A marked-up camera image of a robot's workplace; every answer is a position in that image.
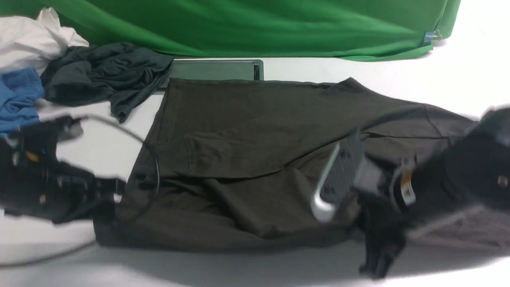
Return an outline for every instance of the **clothing pile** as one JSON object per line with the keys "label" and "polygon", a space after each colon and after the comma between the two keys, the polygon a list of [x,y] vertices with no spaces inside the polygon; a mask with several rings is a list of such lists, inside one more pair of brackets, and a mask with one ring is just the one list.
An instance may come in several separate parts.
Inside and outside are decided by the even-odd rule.
{"label": "clothing pile", "polygon": [[110,101],[123,123],[170,74],[173,56],[130,43],[89,46],[56,11],[0,17],[0,135],[39,122],[36,99],[64,106]]}

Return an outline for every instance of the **binder clip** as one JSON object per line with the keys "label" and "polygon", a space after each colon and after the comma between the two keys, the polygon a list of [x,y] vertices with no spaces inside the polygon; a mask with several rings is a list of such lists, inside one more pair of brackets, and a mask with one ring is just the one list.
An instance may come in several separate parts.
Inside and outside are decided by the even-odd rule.
{"label": "binder clip", "polygon": [[441,31],[435,30],[434,32],[427,32],[423,37],[423,45],[431,45],[432,41],[441,41],[443,39],[443,35],[441,35]]}

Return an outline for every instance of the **green backdrop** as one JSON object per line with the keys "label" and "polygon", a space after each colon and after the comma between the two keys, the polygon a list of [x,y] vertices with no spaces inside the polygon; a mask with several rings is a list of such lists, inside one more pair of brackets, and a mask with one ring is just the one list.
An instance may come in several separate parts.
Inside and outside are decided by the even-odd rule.
{"label": "green backdrop", "polygon": [[130,41],[185,56],[419,57],[450,36],[461,0],[0,0],[0,14],[53,7],[94,44]]}

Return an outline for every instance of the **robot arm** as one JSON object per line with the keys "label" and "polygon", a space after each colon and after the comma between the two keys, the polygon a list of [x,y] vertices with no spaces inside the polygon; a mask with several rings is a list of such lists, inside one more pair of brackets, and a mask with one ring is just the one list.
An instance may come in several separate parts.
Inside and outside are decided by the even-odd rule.
{"label": "robot arm", "polygon": [[123,181],[96,178],[57,160],[57,143],[81,133],[80,119],[64,116],[0,139],[0,206],[6,214],[61,224],[112,208]]}

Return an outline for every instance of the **dark brown pants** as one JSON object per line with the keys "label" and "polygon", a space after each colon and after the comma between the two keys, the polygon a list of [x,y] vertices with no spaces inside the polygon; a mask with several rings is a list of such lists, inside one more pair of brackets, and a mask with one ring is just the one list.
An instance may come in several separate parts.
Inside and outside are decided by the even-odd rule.
{"label": "dark brown pants", "polygon": [[[172,79],[147,136],[161,191],[136,223],[96,222],[102,245],[226,252],[326,246],[346,238],[355,217],[319,224],[310,198],[332,143],[361,128],[370,156],[388,166],[426,155],[472,122],[443,109],[338,84]],[[154,166],[142,150],[116,210],[147,202]]]}

